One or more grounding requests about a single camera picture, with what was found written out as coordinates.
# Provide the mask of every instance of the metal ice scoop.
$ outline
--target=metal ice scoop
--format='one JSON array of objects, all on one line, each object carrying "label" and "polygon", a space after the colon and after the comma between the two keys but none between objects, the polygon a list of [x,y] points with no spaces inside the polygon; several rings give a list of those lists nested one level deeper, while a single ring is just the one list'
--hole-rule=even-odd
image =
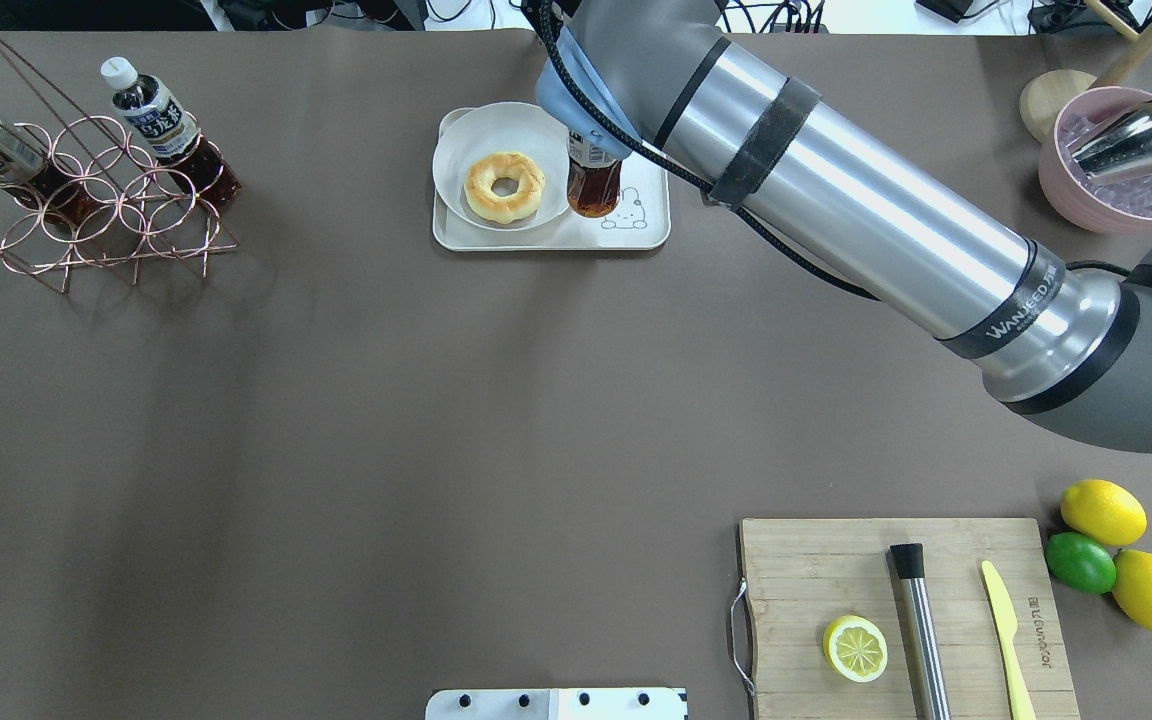
[{"label": "metal ice scoop", "polygon": [[1089,134],[1070,156],[1093,184],[1111,184],[1152,173],[1152,100]]}]

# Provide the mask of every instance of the stainless steel muddler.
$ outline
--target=stainless steel muddler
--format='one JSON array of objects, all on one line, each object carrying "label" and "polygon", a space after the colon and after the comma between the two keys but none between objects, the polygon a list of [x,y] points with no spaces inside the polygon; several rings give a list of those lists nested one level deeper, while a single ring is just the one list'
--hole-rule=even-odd
[{"label": "stainless steel muddler", "polygon": [[900,577],[901,600],[905,604],[907,639],[914,644],[919,717],[923,720],[950,720],[950,698],[945,692],[941,655],[937,651],[937,630],[932,626],[932,602],[923,574],[923,543],[893,544],[892,560]]}]

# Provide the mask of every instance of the pink bowl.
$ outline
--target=pink bowl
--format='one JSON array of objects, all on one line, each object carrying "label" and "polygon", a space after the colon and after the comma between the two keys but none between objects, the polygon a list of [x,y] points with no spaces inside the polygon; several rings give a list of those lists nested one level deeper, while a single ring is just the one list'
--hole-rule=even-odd
[{"label": "pink bowl", "polygon": [[1098,233],[1152,232],[1152,218],[1126,213],[1089,192],[1070,170],[1071,161],[1068,156],[1062,158],[1056,145],[1059,128],[1071,115],[1083,115],[1092,123],[1100,124],[1144,100],[1152,100],[1152,92],[1135,88],[1092,88],[1083,94],[1075,96],[1056,114],[1056,126],[1043,142],[1043,150],[1039,151],[1038,182],[1043,184],[1043,195],[1047,196],[1047,202],[1051,202],[1052,207],[1069,222]]}]

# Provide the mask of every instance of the wooden base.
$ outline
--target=wooden base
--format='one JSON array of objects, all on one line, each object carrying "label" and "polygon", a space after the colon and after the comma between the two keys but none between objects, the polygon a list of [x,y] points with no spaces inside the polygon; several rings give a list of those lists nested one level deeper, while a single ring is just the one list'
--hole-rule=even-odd
[{"label": "wooden base", "polygon": [[1020,91],[1020,119],[1029,135],[1034,136],[1034,141],[1046,141],[1066,103],[1091,88],[1093,82],[1096,76],[1092,74],[1064,69],[1046,71],[1029,81]]}]

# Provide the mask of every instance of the cutting board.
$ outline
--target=cutting board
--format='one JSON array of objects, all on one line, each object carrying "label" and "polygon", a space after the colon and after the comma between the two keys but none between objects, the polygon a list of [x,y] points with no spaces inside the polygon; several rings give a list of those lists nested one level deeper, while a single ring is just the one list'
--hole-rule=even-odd
[{"label": "cutting board", "polygon": [[[1011,717],[982,560],[996,566],[1010,591],[1016,653],[1037,715],[1079,717],[1036,520],[744,520],[755,719],[918,720],[900,584],[887,553],[905,541],[923,543],[955,719]],[[824,629],[846,614],[867,617],[887,638],[887,670],[872,683],[852,683],[824,659]]]}]

